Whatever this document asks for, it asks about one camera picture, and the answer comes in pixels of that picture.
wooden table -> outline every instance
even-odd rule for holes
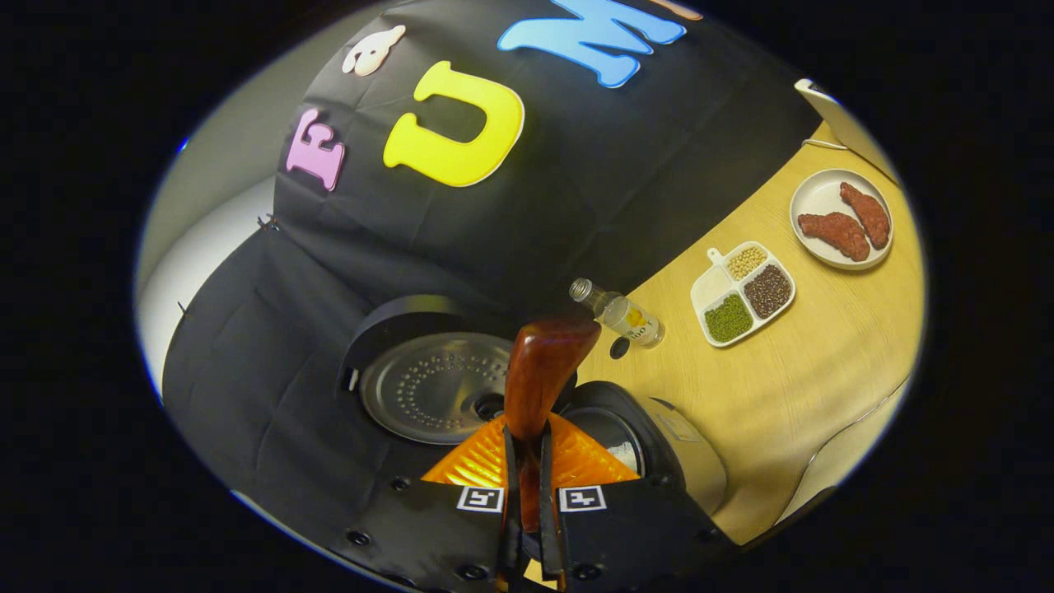
[[[813,137],[835,141],[825,122]],[[805,177],[824,169],[856,171],[882,192],[894,237],[879,265],[838,270],[796,238],[790,197]],[[689,290],[711,264],[707,249],[727,253],[750,239],[780,258],[797,294],[768,325],[716,349],[703,336]],[[912,373],[922,338],[925,276],[918,231],[900,189],[851,151],[804,145],[728,217],[628,296],[665,324],[664,342],[614,361],[607,348],[614,335],[605,331],[579,369],[579,381],[613,381],[638,398],[657,397],[678,407],[728,472],[726,500],[713,519],[745,543],[780,517],[817,450]]]

bottle cap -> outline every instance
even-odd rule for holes
[[[568,293],[575,303],[581,303],[590,291],[592,291],[592,280],[580,277],[571,282],[571,289],[568,290]]]

perforated metal plate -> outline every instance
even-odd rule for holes
[[[485,334],[434,334],[384,353],[362,377],[363,404],[382,427],[429,444],[457,444],[485,424],[474,406],[505,395],[512,343]]]

white cable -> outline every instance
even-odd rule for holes
[[[842,144],[833,144],[831,142],[825,142],[823,140],[814,140],[813,138],[805,138],[801,141],[801,145],[813,144],[817,146],[833,147],[836,150],[850,150],[848,146],[843,146]]]

small glass bottle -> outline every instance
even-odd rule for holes
[[[604,290],[589,279],[575,279],[568,292],[577,303],[589,308],[593,319],[626,338],[631,344],[653,349],[666,334],[666,329],[653,316],[622,294]]]

